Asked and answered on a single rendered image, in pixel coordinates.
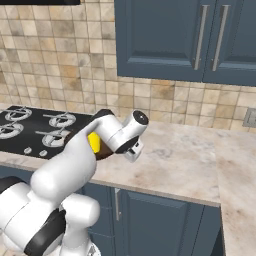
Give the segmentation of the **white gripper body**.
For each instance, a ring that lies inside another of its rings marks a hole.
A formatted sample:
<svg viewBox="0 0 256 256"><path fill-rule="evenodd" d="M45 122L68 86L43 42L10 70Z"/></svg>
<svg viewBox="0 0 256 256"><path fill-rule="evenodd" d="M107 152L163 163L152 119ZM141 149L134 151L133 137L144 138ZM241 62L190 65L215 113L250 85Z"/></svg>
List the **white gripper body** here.
<svg viewBox="0 0 256 256"><path fill-rule="evenodd" d="M135 162L140 156L144 145L141 140L138 140L128 151L125 153L125 157L131 163Z"/></svg>

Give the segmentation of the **brown bowl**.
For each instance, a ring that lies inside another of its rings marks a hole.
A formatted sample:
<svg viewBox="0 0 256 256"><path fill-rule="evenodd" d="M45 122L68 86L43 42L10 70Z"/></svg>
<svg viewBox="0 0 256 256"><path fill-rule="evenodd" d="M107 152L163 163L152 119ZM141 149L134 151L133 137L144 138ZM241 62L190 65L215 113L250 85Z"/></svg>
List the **brown bowl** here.
<svg viewBox="0 0 256 256"><path fill-rule="evenodd" d="M74 132L69 133L64 139L64 144L67 144L73 136ZM111 149L103 141L100 141L100 150L95 154L96 160L105 159L112 154L113 152L111 151Z"/></svg>

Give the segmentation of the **yellow rounded object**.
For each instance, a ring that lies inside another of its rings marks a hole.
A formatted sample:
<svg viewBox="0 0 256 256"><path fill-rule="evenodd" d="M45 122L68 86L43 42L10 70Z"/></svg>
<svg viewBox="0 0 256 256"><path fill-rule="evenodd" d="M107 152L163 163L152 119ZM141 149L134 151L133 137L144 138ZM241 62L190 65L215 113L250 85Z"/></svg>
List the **yellow rounded object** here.
<svg viewBox="0 0 256 256"><path fill-rule="evenodd" d="M92 132L88 135L89 144L94 153L98 153L100 151L100 137L97 133Z"/></svg>

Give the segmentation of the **blue narrow base cupboard door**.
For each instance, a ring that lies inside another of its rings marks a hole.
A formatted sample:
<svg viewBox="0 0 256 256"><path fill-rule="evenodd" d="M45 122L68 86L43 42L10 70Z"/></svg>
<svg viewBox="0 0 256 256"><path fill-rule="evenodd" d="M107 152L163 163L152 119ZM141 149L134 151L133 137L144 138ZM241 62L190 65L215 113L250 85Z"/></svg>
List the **blue narrow base cupboard door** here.
<svg viewBox="0 0 256 256"><path fill-rule="evenodd" d="M110 188L87 183L83 188L83 193L97 200L100 204L99 219L88 228L90 238L97 245L102 256L115 256Z"/></svg>

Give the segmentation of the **black hob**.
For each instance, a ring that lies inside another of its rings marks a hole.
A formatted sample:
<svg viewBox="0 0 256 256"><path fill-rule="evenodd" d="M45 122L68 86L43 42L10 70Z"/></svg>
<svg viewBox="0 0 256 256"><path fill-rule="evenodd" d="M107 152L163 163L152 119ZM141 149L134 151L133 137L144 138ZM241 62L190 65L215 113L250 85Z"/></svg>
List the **black hob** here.
<svg viewBox="0 0 256 256"><path fill-rule="evenodd" d="M65 137L89 119L88 114L26 106L0 109L0 151L25 155L30 147L26 156L50 159L63 150ZM48 152L45 157L39 156L42 150Z"/></svg>

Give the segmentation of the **blue base cupboard front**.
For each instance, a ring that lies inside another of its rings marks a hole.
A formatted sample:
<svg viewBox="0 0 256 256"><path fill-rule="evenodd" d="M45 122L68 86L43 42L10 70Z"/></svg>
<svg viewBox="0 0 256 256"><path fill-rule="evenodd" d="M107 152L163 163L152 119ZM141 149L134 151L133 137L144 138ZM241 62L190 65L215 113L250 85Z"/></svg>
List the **blue base cupboard front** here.
<svg viewBox="0 0 256 256"><path fill-rule="evenodd" d="M22 180L24 180L27 184L30 183L31 176L33 175L32 171L0 166L0 178L8 177L8 176L15 176Z"/></svg>

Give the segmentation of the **black extractor hood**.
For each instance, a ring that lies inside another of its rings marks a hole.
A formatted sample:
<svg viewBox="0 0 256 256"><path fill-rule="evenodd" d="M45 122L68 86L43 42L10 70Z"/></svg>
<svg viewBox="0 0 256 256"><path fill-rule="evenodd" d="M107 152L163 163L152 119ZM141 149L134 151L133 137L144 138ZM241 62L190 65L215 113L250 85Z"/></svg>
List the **black extractor hood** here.
<svg viewBox="0 0 256 256"><path fill-rule="evenodd" d="M0 0L0 5L80 5L80 0Z"/></svg>

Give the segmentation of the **grey wall socket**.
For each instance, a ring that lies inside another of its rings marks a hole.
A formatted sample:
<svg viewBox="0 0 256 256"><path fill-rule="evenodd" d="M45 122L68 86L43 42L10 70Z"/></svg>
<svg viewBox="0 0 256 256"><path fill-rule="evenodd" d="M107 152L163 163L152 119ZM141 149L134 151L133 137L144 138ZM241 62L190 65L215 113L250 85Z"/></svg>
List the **grey wall socket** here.
<svg viewBox="0 0 256 256"><path fill-rule="evenodd" d="M256 128L256 108L248 108L243 121L244 127Z"/></svg>

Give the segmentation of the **blue wall cupboard door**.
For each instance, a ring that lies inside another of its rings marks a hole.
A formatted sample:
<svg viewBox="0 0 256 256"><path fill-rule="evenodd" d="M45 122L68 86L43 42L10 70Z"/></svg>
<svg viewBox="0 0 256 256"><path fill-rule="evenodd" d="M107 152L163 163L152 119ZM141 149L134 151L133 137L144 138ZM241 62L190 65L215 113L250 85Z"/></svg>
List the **blue wall cupboard door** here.
<svg viewBox="0 0 256 256"><path fill-rule="evenodd" d="M216 0L115 0L117 74L200 82ZM200 7L209 5L198 70Z"/></svg>
<svg viewBox="0 0 256 256"><path fill-rule="evenodd" d="M230 9L218 67L213 72L222 5L230 5ZM216 1L203 81L256 87L256 0Z"/></svg>

